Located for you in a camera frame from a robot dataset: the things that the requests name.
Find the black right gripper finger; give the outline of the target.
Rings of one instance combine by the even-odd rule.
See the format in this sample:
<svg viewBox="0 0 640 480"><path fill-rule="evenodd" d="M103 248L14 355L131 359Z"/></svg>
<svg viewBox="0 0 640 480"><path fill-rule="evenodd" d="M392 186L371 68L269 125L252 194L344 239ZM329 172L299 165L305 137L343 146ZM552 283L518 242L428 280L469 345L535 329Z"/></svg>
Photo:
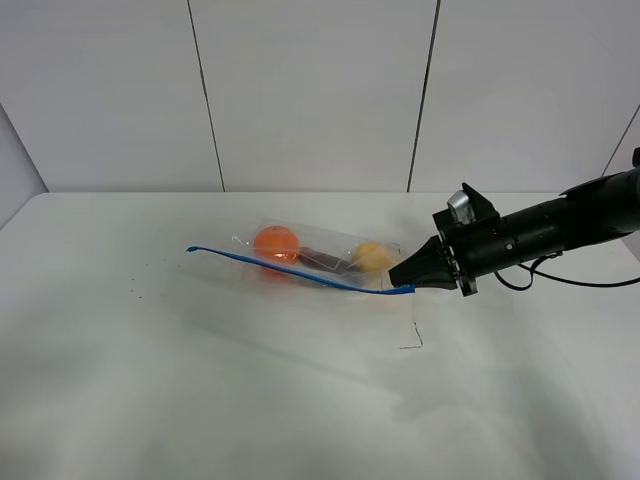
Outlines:
<svg viewBox="0 0 640 480"><path fill-rule="evenodd" d="M418 251L389 270L395 288L415 287L420 277L451 277L453 269L445 246L438 236L432 236Z"/></svg>
<svg viewBox="0 0 640 480"><path fill-rule="evenodd" d="M442 290L455 290L456 280L451 277L420 277L413 281L413 285L418 288L432 288Z"/></svg>

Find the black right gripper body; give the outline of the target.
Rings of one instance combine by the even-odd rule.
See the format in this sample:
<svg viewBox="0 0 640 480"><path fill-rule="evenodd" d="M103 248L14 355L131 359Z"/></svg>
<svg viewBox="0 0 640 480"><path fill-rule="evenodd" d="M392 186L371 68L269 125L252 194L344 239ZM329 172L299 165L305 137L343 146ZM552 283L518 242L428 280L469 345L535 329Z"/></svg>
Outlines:
<svg viewBox="0 0 640 480"><path fill-rule="evenodd" d="M460 225L448 210L434 215L436 227L455 266L455 276L464 296L475 294L477 279L502 267L505 245L500 235L501 217L493 221Z"/></svg>

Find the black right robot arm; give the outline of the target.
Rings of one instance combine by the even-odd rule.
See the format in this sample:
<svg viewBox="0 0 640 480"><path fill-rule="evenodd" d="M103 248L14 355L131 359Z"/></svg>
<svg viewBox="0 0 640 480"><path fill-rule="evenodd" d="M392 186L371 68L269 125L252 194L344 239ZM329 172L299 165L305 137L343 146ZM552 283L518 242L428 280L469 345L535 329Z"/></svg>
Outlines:
<svg viewBox="0 0 640 480"><path fill-rule="evenodd" d="M639 171L605 176L557 199L502 216L464 184L433 216L437 235L389 271L393 287L477 291L478 278L566 251L623 238L639 229Z"/></svg>

